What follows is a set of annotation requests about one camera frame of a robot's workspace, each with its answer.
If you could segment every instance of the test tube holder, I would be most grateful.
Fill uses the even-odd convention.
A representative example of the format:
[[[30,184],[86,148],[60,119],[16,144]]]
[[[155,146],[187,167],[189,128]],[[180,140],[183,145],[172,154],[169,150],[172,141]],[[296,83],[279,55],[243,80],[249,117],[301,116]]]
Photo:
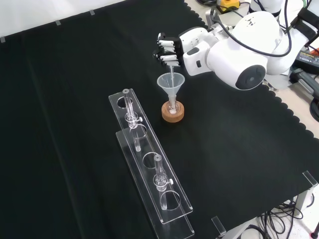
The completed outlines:
[[[133,89],[109,96],[121,131],[124,157],[158,239],[194,235],[187,218],[193,211]]]

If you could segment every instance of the robotic arm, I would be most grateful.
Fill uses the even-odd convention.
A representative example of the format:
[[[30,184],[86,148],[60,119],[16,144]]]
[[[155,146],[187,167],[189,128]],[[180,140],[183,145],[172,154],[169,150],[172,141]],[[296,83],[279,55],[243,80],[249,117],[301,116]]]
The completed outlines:
[[[191,28],[179,38],[167,38],[161,33],[160,52],[155,56],[166,65],[184,65],[191,76],[213,71],[228,85],[250,90],[266,74],[286,72],[301,48],[318,32],[319,0],[312,0],[308,9],[303,8],[292,22],[291,42],[276,20],[281,3],[282,0],[252,0],[250,11],[253,12],[243,17],[234,29],[226,29],[233,37],[225,34],[225,27],[216,24],[210,31]]]

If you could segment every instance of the white wall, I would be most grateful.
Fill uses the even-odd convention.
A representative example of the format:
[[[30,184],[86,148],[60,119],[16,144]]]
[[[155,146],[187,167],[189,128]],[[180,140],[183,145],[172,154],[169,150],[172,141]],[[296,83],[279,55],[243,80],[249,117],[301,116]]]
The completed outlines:
[[[0,0],[0,36],[8,36],[119,1],[123,0]]]

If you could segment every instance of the black tablecloth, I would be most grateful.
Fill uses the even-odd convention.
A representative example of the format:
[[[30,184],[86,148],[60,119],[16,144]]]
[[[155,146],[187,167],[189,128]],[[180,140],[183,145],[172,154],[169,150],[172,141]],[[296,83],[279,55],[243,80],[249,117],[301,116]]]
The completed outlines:
[[[6,37],[5,238],[154,237],[115,137],[108,96],[124,88],[135,90],[194,207],[196,238],[217,235],[214,216],[229,230],[308,189],[306,170],[319,178],[318,140],[264,86],[240,92],[180,69],[185,117],[162,120],[167,95],[156,80],[168,69],[152,58],[157,35],[194,26],[204,23],[181,0],[128,0]]]

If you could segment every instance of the yellow device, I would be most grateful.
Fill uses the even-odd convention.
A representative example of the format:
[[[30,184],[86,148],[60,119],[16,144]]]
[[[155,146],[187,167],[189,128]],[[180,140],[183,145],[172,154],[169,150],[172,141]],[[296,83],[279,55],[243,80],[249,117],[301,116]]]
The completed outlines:
[[[229,7],[230,9],[233,9],[233,10],[237,10],[239,8],[240,1],[239,0],[219,0],[218,5]],[[221,13],[229,12],[229,10],[227,10],[226,8],[223,8],[223,7],[217,7],[217,8]]]

